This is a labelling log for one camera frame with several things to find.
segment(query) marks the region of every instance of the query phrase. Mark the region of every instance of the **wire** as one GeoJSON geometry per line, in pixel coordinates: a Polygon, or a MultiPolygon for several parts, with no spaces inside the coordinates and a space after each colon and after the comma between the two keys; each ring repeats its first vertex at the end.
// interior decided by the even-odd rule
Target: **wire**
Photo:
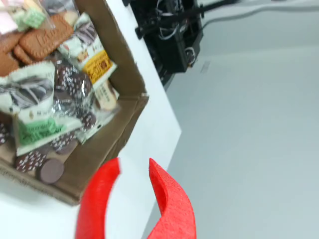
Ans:
{"type": "MultiPolygon", "coordinates": [[[[194,36],[200,32],[202,32],[206,27],[208,27],[210,24],[212,23],[216,23],[216,22],[221,22],[221,21],[232,21],[232,20],[239,20],[239,19],[243,19],[249,16],[253,16],[257,13],[260,12],[317,12],[319,11],[319,5],[314,5],[314,6],[267,6],[267,7],[263,7],[263,8],[259,8],[259,9],[254,9],[253,11],[250,12],[245,12],[241,15],[236,15],[236,16],[225,16],[225,17],[220,17],[220,18],[216,18],[216,19],[211,19],[208,20],[207,22],[204,23],[204,25],[196,32],[194,32],[191,36],[188,37],[184,37],[183,40],[180,41],[175,41],[172,44],[168,44],[166,47],[162,47],[161,50],[163,49],[169,49],[171,47],[176,46],[176,44],[181,43],[181,42],[186,42],[189,39],[194,38],[194,36]]],[[[194,20],[189,21],[189,25],[198,22],[199,19],[196,18],[194,20]]]]}
{"type": "MultiPolygon", "coordinates": [[[[159,15],[158,16],[158,20],[160,20],[160,17],[161,16],[173,16],[174,14],[171,13],[171,12],[163,12],[162,10],[159,9],[159,4],[162,2],[163,0],[158,0],[157,4],[156,4],[156,8],[155,8],[155,11],[157,12],[157,14],[159,15]]],[[[174,10],[176,12],[179,12],[179,11],[184,11],[184,6],[182,4],[182,1],[181,0],[175,0],[175,6],[174,6],[174,10]]],[[[169,40],[171,39],[175,34],[176,32],[178,31],[178,28],[179,28],[179,23],[175,26],[175,28],[171,29],[171,28],[164,28],[164,27],[160,27],[159,28],[159,38],[161,40],[169,40]],[[164,36],[163,34],[163,31],[166,30],[166,31],[173,31],[170,35],[168,36],[164,36]]],[[[185,22],[185,24],[180,28],[180,32],[183,32],[185,31],[187,28],[187,21],[185,22]]]]}

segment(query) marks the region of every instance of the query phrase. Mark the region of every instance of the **white table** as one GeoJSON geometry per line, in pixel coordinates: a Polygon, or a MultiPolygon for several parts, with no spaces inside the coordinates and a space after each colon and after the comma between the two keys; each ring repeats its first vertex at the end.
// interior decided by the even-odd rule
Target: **white table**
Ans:
{"type": "MultiPolygon", "coordinates": [[[[149,179],[149,158],[167,169],[181,134],[144,41],[138,40],[130,7],[108,0],[138,68],[150,100],[126,147],[120,153],[122,174],[108,203],[107,239],[140,239],[155,196],[149,179]]],[[[0,236],[4,239],[72,239],[78,207],[0,178],[0,236]]]]}

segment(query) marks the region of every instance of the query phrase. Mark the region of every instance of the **cardboard box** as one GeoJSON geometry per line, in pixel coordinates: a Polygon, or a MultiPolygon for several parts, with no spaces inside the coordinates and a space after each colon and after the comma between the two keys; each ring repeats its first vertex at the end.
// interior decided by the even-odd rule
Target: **cardboard box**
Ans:
{"type": "Polygon", "coordinates": [[[118,64],[110,81],[120,93],[121,111],[84,145],[77,146],[65,161],[65,171],[54,185],[45,185],[35,173],[20,173],[13,167],[14,146],[0,146],[0,173],[71,205],[79,203],[92,175],[107,160],[117,157],[127,143],[141,112],[148,102],[143,79],[111,10],[104,0],[75,0],[87,12],[110,58],[118,64]]]}

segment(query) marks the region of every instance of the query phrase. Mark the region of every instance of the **plastic wrapper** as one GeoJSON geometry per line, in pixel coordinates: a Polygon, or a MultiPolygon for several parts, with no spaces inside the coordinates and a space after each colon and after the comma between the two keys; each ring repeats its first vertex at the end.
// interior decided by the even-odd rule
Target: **plastic wrapper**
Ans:
{"type": "Polygon", "coordinates": [[[75,108],[90,109],[94,92],[88,75],[78,71],[57,51],[46,59],[55,65],[53,110],[56,113],[71,115],[76,114],[75,108]]]}
{"type": "MultiPolygon", "coordinates": [[[[119,96],[114,90],[112,90],[112,94],[116,99],[119,96]]],[[[117,104],[112,110],[103,111],[100,109],[97,100],[95,100],[90,110],[88,110],[88,108],[78,110],[77,117],[83,124],[83,126],[76,131],[76,136],[80,143],[84,144],[85,141],[92,137],[103,126],[107,125],[120,109],[120,106],[117,104]]]]}
{"type": "Polygon", "coordinates": [[[82,126],[76,117],[52,113],[55,67],[27,66],[0,78],[0,111],[13,117],[17,156],[82,126]]]}
{"type": "Polygon", "coordinates": [[[73,0],[41,0],[42,6],[49,15],[61,14],[71,26],[79,18],[79,10],[73,0]]]}
{"type": "MultiPolygon", "coordinates": [[[[115,103],[115,106],[110,104],[111,107],[108,111],[101,110],[99,103],[95,99],[95,92],[87,74],[79,72],[59,52],[53,52],[47,59],[56,66],[54,94],[56,98],[62,94],[60,99],[55,101],[53,110],[58,114],[72,116],[75,114],[81,120],[83,126],[75,134],[78,140],[84,143],[110,122],[120,110],[120,107],[115,103]]],[[[108,80],[106,80],[106,84],[108,98],[117,100],[119,94],[113,89],[108,80]]]]}
{"type": "MultiPolygon", "coordinates": [[[[53,29],[54,24],[39,0],[2,0],[0,7],[3,10],[0,15],[9,16],[15,23],[17,31],[25,31],[28,28],[53,29]]],[[[2,27],[9,27],[11,21],[0,17],[2,27]]]]}
{"type": "Polygon", "coordinates": [[[73,11],[80,15],[73,0],[41,0],[41,4],[49,15],[55,15],[64,11],[73,11]]]}
{"type": "Polygon", "coordinates": [[[116,64],[110,60],[86,13],[77,19],[73,35],[58,50],[73,66],[88,74],[100,108],[104,111],[115,109],[117,99],[110,91],[108,78],[116,64]]]}

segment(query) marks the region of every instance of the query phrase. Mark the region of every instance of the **black machine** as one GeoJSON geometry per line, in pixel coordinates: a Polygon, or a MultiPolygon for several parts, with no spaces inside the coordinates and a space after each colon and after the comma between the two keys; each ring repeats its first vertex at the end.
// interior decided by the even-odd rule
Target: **black machine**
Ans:
{"type": "Polygon", "coordinates": [[[139,26],[136,34],[148,46],[163,85],[173,73],[194,65],[203,38],[204,12],[239,0],[198,6],[197,0],[123,0],[131,4],[139,26]]]}

